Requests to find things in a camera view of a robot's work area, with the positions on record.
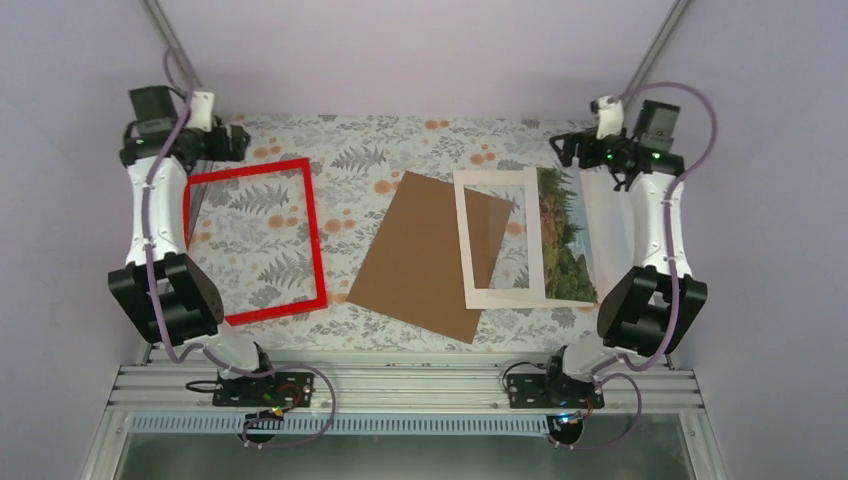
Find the red picture frame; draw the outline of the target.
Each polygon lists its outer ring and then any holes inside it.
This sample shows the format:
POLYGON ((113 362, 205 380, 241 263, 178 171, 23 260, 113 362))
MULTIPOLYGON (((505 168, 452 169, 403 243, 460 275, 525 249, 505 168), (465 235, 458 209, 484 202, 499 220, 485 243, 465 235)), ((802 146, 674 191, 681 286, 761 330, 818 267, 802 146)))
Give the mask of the red picture frame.
POLYGON ((186 240, 226 320, 248 325, 327 307, 321 234, 307 158, 193 175, 186 240))

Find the landscape photo print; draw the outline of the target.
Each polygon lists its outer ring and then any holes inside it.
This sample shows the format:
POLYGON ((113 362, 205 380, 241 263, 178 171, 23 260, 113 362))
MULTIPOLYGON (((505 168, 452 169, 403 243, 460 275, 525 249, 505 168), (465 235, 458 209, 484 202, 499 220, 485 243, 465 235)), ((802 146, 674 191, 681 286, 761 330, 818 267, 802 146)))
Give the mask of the landscape photo print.
POLYGON ((594 308, 629 270, 633 235, 623 197, 599 172, 526 167, 529 287, 522 308, 594 308))

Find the brown backing board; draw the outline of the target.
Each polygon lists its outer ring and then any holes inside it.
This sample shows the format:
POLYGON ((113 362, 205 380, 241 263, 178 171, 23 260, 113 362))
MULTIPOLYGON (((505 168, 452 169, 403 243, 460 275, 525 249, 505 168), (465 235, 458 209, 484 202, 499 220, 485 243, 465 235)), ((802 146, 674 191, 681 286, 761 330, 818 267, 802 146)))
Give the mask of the brown backing board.
POLYGON ((482 312, 465 302, 453 184, 413 172, 402 176, 347 300, 473 341, 482 312))

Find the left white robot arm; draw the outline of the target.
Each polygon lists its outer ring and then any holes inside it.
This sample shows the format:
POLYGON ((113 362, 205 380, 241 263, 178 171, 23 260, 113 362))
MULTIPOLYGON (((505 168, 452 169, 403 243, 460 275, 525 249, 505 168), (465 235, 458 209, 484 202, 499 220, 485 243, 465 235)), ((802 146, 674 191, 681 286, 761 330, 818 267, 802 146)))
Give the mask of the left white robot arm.
POLYGON ((278 377, 262 348, 226 320, 218 288, 188 253, 183 222, 194 167, 243 160, 251 137, 216 115, 210 91, 158 85, 129 96, 135 117, 123 132, 120 161, 132 187, 132 238, 108 288, 147 343, 160 344, 175 363, 202 351, 221 378, 240 378, 249 402, 266 404, 278 377))

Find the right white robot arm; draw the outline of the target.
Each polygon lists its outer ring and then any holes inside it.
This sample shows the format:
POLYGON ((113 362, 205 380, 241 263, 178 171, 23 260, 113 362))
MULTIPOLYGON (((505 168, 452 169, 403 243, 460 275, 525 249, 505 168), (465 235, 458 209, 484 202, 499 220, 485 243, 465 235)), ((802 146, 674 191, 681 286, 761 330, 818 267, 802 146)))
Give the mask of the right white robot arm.
POLYGON ((624 107, 614 96, 590 108, 595 127, 551 138, 565 167, 604 167, 615 191, 626 193, 634 215, 633 265, 604 295, 597 333, 562 350, 562 369, 541 384, 544 399, 565 407, 605 368, 622 362, 645 370, 673 352, 700 313, 708 287, 693 277, 681 223, 684 160, 671 153, 680 109, 646 101, 632 133, 624 127, 624 107))

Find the floral patterned table mat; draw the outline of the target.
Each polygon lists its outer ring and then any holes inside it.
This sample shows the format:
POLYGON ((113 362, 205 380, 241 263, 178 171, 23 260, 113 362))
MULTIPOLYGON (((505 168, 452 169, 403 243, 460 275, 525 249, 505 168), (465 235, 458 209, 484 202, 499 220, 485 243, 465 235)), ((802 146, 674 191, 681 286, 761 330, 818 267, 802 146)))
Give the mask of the floral patterned table mat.
POLYGON ((239 327, 263 348, 540 352, 594 331, 592 308, 495 309, 481 314, 473 341, 464 343, 347 300, 405 173, 451 182, 457 170, 553 167, 549 138, 581 130, 583 122, 256 115, 236 123, 252 138, 247 165, 310 160, 329 300, 311 313, 239 327))

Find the aluminium rail base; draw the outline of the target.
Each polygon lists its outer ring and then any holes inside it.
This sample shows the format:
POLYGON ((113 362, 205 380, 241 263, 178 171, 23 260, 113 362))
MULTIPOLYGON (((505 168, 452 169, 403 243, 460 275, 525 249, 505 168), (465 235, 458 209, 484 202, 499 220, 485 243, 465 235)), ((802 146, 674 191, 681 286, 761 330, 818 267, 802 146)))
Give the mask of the aluminium rail base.
MULTIPOLYGON (((312 411, 326 413, 332 386, 341 413, 505 413, 503 370, 525 360, 543 362, 541 352, 343 352, 272 350, 271 360, 284 366, 303 363, 323 372, 316 380, 312 411)), ((110 410, 206 411, 212 400, 184 385, 212 380, 213 365, 193 354, 180 365, 159 350, 146 364, 120 368, 107 401, 110 410)), ((613 379, 603 388, 606 413, 633 413, 642 397, 646 413, 697 412, 704 408, 695 375, 660 362, 628 380, 613 379)))

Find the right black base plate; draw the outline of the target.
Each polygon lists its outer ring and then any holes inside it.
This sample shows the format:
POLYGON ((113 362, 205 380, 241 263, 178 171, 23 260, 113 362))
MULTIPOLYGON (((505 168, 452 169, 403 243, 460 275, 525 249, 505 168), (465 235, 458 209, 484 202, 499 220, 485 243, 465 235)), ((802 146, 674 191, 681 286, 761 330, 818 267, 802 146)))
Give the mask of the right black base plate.
POLYGON ((593 384, 543 374, 509 374, 507 396, 512 409, 601 409, 605 399, 593 384))

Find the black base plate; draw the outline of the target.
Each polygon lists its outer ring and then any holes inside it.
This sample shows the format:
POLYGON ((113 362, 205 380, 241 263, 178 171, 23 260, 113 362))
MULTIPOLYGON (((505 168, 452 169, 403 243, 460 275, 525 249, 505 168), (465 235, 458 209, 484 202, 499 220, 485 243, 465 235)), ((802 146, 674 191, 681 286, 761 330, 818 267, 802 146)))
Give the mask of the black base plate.
POLYGON ((219 379, 212 404, 216 407, 306 408, 310 406, 314 380, 315 375, 308 372, 219 379))
POLYGON ((601 409, 605 399, 593 384, 543 374, 509 374, 507 396, 512 409, 601 409))

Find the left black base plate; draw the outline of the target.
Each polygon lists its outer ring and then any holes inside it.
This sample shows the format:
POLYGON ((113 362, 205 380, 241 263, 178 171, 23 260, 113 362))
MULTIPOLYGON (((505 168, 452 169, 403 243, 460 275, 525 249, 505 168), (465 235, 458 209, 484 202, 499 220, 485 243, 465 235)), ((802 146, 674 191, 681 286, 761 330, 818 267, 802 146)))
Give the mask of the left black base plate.
POLYGON ((308 372, 219 379, 212 404, 216 407, 306 408, 310 406, 314 380, 315 375, 308 372))

